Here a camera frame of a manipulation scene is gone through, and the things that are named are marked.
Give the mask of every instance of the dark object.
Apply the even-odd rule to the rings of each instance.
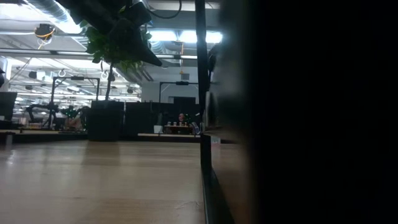
[[[174,106],[178,111],[178,114],[180,113],[188,113],[188,114],[196,114],[199,113],[199,111],[191,111],[192,108],[195,108],[197,99],[195,97],[181,97],[181,96],[175,96],[174,97]]]
[[[131,87],[127,88],[127,93],[131,94],[131,93],[133,93],[133,92],[134,92],[134,91],[133,91],[133,89],[132,89]]]
[[[396,3],[224,6],[210,92],[248,172],[212,165],[230,208],[239,191],[222,181],[250,186],[252,220],[240,223],[398,223]]]
[[[4,116],[7,121],[12,119],[12,110],[14,109],[16,98],[17,93],[0,92],[0,116]]]
[[[50,40],[53,32],[54,28],[50,24],[40,24],[39,27],[35,29],[36,37],[42,40]]]
[[[189,82],[185,82],[185,81],[179,81],[179,82],[175,82],[176,85],[189,85]]]
[[[126,9],[121,12],[120,15],[131,21],[131,27],[133,29],[137,29],[141,25],[152,20],[148,11],[145,8],[145,5],[142,2],[137,3],[132,7],[126,5]]]
[[[119,49],[118,52],[122,52],[123,55],[131,58],[131,60],[141,60],[157,66],[162,65],[162,62],[149,50],[141,38],[139,27],[145,22],[150,21],[150,15],[148,15],[142,2],[130,8],[125,8],[122,13],[119,13],[119,11],[125,6],[126,2],[124,1],[59,0],[59,2],[71,10],[71,15],[78,17],[79,21],[81,19],[86,20],[95,28],[94,30],[97,30],[102,35],[106,35],[109,38],[108,43],[112,51]],[[90,54],[96,53],[91,52],[89,47],[87,52]],[[118,63],[114,60],[115,58],[104,59],[109,63]]]
[[[203,119],[206,107],[206,92],[209,89],[208,76],[208,59],[207,59],[207,44],[206,44],[206,9],[205,0],[195,0],[195,17],[197,29],[197,55],[198,55],[198,85],[199,85],[199,105],[200,118]],[[212,197],[214,195],[214,185],[211,177],[211,138],[200,134],[200,165],[202,171],[203,182],[203,198],[205,202],[205,216],[207,224],[224,223],[230,224],[229,218],[222,218],[216,210],[223,203],[217,203],[217,199]]]
[[[37,72],[31,71],[31,72],[29,72],[28,76],[29,76],[29,78],[36,79],[37,78]]]
[[[4,84],[4,77],[3,74],[5,74],[5,72],[0,68],[0,88],[2,87],[2,85]]]
[[[49,110],[50,112],[49,112],[49,118],[46,120],[46,122],[42,125],[42,128],[47,124],[47,129],[48,130],[51,130],[52,129],[52,127],[51,127],[51,120],[52,120],[52,122],[53,123],[55,123],[56,125],[57,125],[57,123],[58,124],[60,124],[58,121],[57,121],[57,115],[56,115],[56,113],[58,113],[59,112],[59,109],[58,109],[58,105],[55,105],[55,104],[53,104],[53,103],[49,103],[49,104],[47,104],[47,105],[38,105],[38,104],[33,104],[33,105],[30,105],[30,106],[28,106],[25,110],[29,113],[29,118],[30,118],[30,123],[41,123],[42,121],[43,121],[43,118],[34,118],[34,116],[33,116],[33,109],[34,108],[42,108],[42,109],[46,109],[46,110]]]
[[[117,141],[124,118],[124,102],[93,101],[88,113],[90,141]]]
[[[70,80],[80,80],[83,81],[85,78],[84,77],[79,77],[79,76],[72,76],[70,77]]]

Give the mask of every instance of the ceiling light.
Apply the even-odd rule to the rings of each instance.
[[[149,32],[152,35],[150,41],[176,41],[177,36],[171,30],[154,30]]]
[[[206,42],[208,43],[220,43],[223,39],[223,35],[220,32],[207,32],[206,33]],[[185,30],[181,33],[179,41],[186,43],[196,43],[197,42],[197,33],[194,30]]]
[[[43,97],[51,97],[51,93],[18,93],[19,95],[24,95],[24,96],[43,96]],[[81,98],[81,99],[89,99],[89,100],[95,100],[96,96],[95,95],[79,95],[79,94],[54,94],[54,97],[76,97],[76,98]],[[136,94],[129,95],[129,96],[111,96],[115,99],[120,99],[120,100],[126,100],[126,99],[138,99]],[[98,96],[99,100],[104,100],[105,96]]]
[[[74,86],[68,86],[67,88],[70,89],[70,90],[73,90],[73,91],[80,91],[79,88],[74,87]]]
[[[195,60],[195,59],[198,59],[198,56],[196,56],[196,55],[181,55],[181,59],[192,59],[192,60]]]
[[[62,80],[60,80],[60,79],[57,79],[57,81],[56,82],[59,82],[60,84],[61,84],[61,82],[62,82],[62,84],[64,84],[64,85],[70,85],[69,83],[67,83],[67,82],[63,82]]]
[[[178,40],[185,43],[196,43],[197,34],[194,30],[186,30],[181,33],[181,36]]]
[[[220,43],[223,39],[223,35],[220,32],[207,32],[206,33],[206,42],[208,43]]]

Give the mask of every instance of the potted plant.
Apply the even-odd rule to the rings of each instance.
[[[137,69],[143,62],[162,65],[149,50],[148,40],[152,37],[147,29],[140,26],[151,20],[144,5],[140,2],[119,11],[112,29],[86,30],[87,53],[93,54],[93,63],[105,61],[110,64],[108,85],[104,101],[93,101],[88,118],[88,138],[92,141],[117,141],[123,123],[124,103],[108,101],[111,82],[115,80],[113,68],[119,64],[124,71]]]

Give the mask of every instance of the black partition panel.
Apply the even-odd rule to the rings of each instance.
[[[12,119],[12,110],[14,109],[17,93],[0,92],[0,116],[4,116],[5,120]]]
[[[154,133],[154,125],[164,126],[169,121],[177,122],[180,113],[189,114],[193,121],[197,121],[199,105],[190,105],[181,110],[173,103],[126,103],[124,133]]]

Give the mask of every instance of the wall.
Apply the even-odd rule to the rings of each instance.
[[[162,85],[162,96],[160,99],[161,103],[168,103],[170,96],[182,96],[182,97],[195,97],[197,104],[199,104],[199,92],[197,85],[188,86],[177,86],[175,84]],[[159,102],[159,82],[147,82],[142,84],[142,102]]]

